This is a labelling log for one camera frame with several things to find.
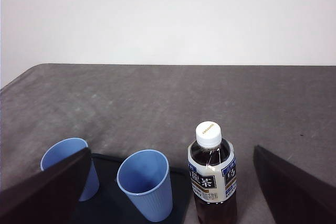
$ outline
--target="table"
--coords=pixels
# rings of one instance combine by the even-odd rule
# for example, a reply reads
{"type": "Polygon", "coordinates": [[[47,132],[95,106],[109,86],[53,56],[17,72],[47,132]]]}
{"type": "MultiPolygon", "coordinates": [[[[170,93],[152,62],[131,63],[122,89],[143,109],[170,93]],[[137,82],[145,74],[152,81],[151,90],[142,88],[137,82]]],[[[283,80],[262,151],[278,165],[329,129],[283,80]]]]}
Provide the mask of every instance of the table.
{"type": "MultiPolygon", "coordinates": [[[[335,66],[37,65],[1,91],[1,188],[39,172],[68,137],[126,157],[152,148],[187,169],[195,127],[235,147],[238,223],[275,223],[253,167],[259,144],[336,185],[335,66]]],[[[191,200],[185,223],[197,223],[191,200]]]]}

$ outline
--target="bottle label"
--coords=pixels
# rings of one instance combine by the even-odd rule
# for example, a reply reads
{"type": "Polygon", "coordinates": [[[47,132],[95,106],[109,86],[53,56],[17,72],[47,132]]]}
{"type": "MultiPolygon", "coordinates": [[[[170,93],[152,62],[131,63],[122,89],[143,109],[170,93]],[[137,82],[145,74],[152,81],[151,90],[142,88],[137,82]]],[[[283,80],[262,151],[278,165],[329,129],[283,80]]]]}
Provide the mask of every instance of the bottle label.
{"type": "Polygon", "coordinates": [[[236,190],[236,158],[230,142],[229,158],[216,166],[195,162],[188,148],[189,173],[194,193],[202,200],[217,203],[227,200],[236,190]]]}

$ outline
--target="black tray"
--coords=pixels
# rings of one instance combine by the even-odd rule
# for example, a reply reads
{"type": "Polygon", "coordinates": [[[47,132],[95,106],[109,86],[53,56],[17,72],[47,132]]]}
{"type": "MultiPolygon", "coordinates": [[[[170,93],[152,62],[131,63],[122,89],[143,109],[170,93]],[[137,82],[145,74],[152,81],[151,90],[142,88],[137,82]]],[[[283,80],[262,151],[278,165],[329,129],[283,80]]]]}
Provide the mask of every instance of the black tray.
{"type": "MultiPolygon", "coordinates": [[[[124,159],[101,154],[92,154],[100,187],[89,200],[78,202],[70,223],[152,223],[146,220],[128,197],[120,190],[115,180],[124,159]]],[[[170,167],[173,193],[173,210],[158,223],[183,223],[191,196],[191,183],[186,170],[170,167]]]]}

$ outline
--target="white bottle cap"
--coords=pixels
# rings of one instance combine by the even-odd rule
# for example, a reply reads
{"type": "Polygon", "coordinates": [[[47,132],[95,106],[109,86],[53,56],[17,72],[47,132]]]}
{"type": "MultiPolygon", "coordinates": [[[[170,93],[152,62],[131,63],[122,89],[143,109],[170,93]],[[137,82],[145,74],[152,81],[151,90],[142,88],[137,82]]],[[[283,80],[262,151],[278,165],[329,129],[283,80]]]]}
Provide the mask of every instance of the white bottle cap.
{"type": "Polygon", "coordinates": [[[196,127],[197,143],[204,148],[212,148],[222,141],[221,127],[215,122],[207,121],[196,127]]]}

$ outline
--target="brown liquid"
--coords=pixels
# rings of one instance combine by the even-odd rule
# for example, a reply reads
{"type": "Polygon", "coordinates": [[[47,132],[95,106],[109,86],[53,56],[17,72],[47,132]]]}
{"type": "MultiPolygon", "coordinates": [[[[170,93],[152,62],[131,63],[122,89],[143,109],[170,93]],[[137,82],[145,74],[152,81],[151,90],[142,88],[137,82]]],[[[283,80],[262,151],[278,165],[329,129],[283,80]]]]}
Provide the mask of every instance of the brown liquid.
{"type": "MultiPolygon", "coordinates": [[[[195,143],[190,148],[191,157],[200,165],[218,165],[226,161],[230,148],[225,139],[215,148],[202,148],[195,143]]],[[[201,224],[235,224],[237,221],[236,192],[226,201],[208,203],[194,194],[198,219],[201,224]]]]}

